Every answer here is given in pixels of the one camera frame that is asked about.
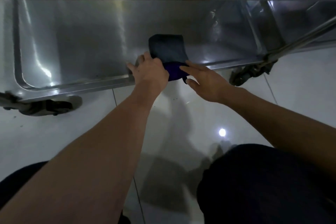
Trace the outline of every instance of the person's left hand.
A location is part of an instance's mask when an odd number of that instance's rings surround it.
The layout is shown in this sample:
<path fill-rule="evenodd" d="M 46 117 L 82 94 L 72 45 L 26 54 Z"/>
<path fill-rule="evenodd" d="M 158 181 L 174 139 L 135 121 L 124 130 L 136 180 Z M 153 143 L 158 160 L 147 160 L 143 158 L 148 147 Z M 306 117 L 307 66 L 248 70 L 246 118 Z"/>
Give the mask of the person's left hand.
<path fill-rule="evenodd" d="M 161 93 L 167 86 L 169 79 L 169 73 L 164 69 L 161 60 L 158 58 L 152 59 L 149 52 L 145 52 L 138 57 L 138 61 L 138 66 L 131 63 L 127 64 L 134 76 L 135 85 L 148 83 Z"/>

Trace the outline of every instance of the purple fabric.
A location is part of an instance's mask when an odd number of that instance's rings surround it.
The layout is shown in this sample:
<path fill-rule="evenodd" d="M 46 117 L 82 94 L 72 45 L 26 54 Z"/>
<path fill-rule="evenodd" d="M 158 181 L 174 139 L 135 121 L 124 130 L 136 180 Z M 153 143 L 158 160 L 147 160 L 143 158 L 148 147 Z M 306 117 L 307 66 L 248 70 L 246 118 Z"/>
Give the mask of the purple fabric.
<path fill-rule="evenodd" d="M 186 72 L 182 71 L 180 69 L 180 66 L 188 66 L 185 63 L 182 62 L 166 62 L 163 63 L 163 67 L 168 71 L 169 73 L 169 79 L 168 81 L 175 81 L 179 79 L 183 79 L 184 83 L 186 83 L 187 74 Z"/>

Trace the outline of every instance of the hand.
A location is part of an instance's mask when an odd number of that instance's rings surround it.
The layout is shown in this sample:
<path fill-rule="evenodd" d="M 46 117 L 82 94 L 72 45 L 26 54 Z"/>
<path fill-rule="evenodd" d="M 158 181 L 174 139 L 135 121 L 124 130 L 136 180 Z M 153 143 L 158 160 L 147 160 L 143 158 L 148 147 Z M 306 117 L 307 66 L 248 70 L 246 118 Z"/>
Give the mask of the hand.
<path fill-rule="evenodd" d="M 204 100 L 227 104 L 227 98 L 233 97 L 232 93 L 236 87 L 229 84 L 222 76 L 205 66 L 197 65 L 186 61 L 187 66 L 180 66 L 180 69 L 197 80 L 187 79 L 186 83 Z"/>
<path fill-rule="evenodd" d="M 149 52 L 145 52 L 138 57 L 139 65 L 131 63 L 127 67 L 132 71 L 135 85 L 148 83 L 155 92 L 160 94 L 167 86 L 169 73 L 164 69 L 160 59 L 152 59 Z"/>

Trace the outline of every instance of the white floor tile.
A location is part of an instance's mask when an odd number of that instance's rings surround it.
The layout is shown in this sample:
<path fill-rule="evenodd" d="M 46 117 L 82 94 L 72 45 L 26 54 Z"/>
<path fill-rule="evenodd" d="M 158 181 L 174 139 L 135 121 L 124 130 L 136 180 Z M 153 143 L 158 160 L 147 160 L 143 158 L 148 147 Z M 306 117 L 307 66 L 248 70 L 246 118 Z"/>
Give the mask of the white floor tile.
<path fill-rule="evenodd" d="M 22 167 L 51 159 L 116 106 L 112 90 L 81 97 L 83 105 L 79 109 L 59 116 L 31 117 L 0 108 L 0 180 Z M 132 223 L 143 223 L 134 181 L 124 214 Z"/>
<path fill-rule="evenodd" d="M 280 106 L 336 127 L 336 48 L 279 59 L 266 75 Z"/>
<path fill-rule="evenodd" d="M 229 72 L 221 74 L 227 78 Z M 274 102 L 264 77 L 244 87 Z M 114 89 L 117 104 L 133 88 Z M 221 128 L 225 137 L 219 135 Z M 169 82 L 150 112 L 135 174 L 146 223 L 203 223 L 195 198 L 203 170 L 231 145 L 242 143 L 269 145 L 228 107 L 204 101 L 182 80 Z"/>

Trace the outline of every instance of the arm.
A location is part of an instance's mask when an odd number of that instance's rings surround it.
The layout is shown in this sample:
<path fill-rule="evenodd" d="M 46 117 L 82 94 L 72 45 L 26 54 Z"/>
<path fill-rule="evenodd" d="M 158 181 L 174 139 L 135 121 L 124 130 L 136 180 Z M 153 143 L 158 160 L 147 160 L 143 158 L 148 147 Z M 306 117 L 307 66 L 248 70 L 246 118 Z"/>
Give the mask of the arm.
<path fill-rule="evenodd" d="M 188 85 L 203 99 L 224 104 L 261 133 L 274 147 L 312 162 L 336 179 L 336 129 L 267 102 L 230 85 L 206 67 L 187 62 L 181 70 L 197 80 Z"/>
<path fill-rule="evenodd" d="M 0 223 L 117 223 L 152 104 L 168 83 L 159 59 L 140 56 L 132 94 L 46 164 L 0 212 Z"/>

